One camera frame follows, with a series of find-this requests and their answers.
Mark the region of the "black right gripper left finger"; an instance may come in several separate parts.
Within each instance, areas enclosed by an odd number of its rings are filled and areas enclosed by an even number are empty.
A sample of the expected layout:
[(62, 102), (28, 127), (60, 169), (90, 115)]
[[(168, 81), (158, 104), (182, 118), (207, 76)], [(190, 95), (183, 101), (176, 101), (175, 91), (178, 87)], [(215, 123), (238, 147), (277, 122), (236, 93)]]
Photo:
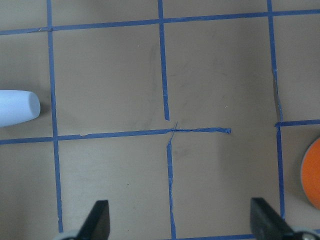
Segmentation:
[(98, 200), (79, 230), (59, 233), (54, 240), (108, 240), (111, 232), (108, 200)]

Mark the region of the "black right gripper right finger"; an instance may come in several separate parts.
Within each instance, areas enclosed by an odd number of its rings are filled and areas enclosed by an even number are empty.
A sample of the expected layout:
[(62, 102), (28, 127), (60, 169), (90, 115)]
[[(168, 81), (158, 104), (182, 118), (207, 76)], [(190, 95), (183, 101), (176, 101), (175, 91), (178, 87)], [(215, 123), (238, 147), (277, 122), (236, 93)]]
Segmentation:
[(318, 240), (313, 230), (294, 228), (262, 197), (250, 200), (250, 230), (257, 240)]

